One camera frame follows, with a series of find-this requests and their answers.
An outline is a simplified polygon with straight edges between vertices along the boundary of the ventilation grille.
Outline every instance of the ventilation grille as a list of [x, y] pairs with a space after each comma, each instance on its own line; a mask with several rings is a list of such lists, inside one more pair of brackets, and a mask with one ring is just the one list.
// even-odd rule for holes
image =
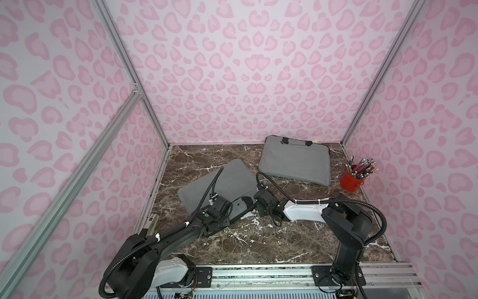
[[[163, 299], [173, 299], [178, 291], [162, 290]], [[193, 299], [337, 299], [335, 294], [326, 294], [318, 290], [234, 290], [234, 291], [201, 291], [196, 290]], [[143, 299], [158, 299], [156, 292], [149, 291]]]

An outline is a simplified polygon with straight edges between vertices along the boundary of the pink leopard print wall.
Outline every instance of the pink leopard print wall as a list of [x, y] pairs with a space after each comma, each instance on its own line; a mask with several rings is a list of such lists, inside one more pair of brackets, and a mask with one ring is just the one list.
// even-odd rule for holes
[[412, 0], [108, 0], [173, 143], [339, 141]]
[[131, 92], [88, 0], [0, 1], [0, 272]]
[[431, 1], [347, 146], [430, 299], [478, 297], [478, 3]]
[[103, 272], [133, 234], [163, 151], [138, 104], [12, 298], [98, 297]]

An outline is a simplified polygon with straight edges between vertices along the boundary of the mounting plate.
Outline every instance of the mounting plate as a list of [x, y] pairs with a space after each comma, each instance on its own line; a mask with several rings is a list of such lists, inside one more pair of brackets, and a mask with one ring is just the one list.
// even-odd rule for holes
[[[314, 279], [314, 283], [316, 287], [335, 287], [337, 284], [332, 281], [332, 277], [329, 276], [330, 274], [330, 268], [331, 266], [312, 266], [312, 278]], [[365, 277], [363, 276], [362, 268], [358, 267], [358, 272], [362, 274], [362, 276], [358, 278], [359, 283], [364, 286], [367, 284], [365, 281]], [[351, 286], [352, 283], [351, 281], [348, 281], [346, 286]]]
[[[196, 288], [210, 288], [212, 280], [212, 267], [196, 267], [194, 274], [197, 276]], [[177, 282], [163, 284], [161, 288], [183, 288]]]

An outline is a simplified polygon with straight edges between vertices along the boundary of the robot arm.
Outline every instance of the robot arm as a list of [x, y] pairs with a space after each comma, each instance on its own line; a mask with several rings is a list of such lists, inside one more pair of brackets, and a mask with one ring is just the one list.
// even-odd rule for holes
[[[117, 296], [120, 299], [140, 299], [150, 288], [164, 283], [180, 282], [184, 286], [190, 285], [194, 278], [194, 263], [185, 256], [162, 260], [188, 242], [223, 230], [254, 208], [257, 208], [262, 217], [271, 216], [276, 225], [282, 221], [295, 220], [327, 223], [340, 241], [330, 270], [337, 285], [350, 281], [363, 254], [363, 247], [367, 245], [366, 241], [376, 240], [386, 228], [385, 222], [379, 233], [367, 239], [372, 224], [370, 216], [354, 203], [357, 201], [347, 199], [340, 193], [320, 200], [288, 198], [278, 201], [268, 188], [258, 184], [254, 199], [255, 205], [251, 198], [242, 198], [248, 209], [233, 220], [229, 219], [231, 202], [217, 196], [212, 205], [198, 209], [188, 221], [167, 233], [147, 237], [138, 234], [130, 236], [105, 271], [99, 286], [100, 295], [103, 298]], [[114, 293], [105, 292], [106, 282]]]
[[272, 192], [261, 188], [254, 198], [260, 213], [269, 214], [274, 223], [296, 220], [325, 222], [340, 241], [330, 271], [332, 280], [337, 285], [345, 285], [350, 281], [356, 263], [362, 258], [362, 248], [372, 228], [372, 219], [361, 207], [352, 202], [320, 203], [345, 199], [345, 195], [341, 193], [320, 200], [277, 201]]

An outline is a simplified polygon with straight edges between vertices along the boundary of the red cup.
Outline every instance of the red cup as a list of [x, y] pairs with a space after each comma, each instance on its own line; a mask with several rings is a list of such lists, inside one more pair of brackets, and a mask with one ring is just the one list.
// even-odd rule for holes
[[344, 176], [340, 179], [340, 186], [348, 192], [357, 191], [363, 184], [365, 184], [364, 179], [354, 178], [348, 170], [345, 171]]

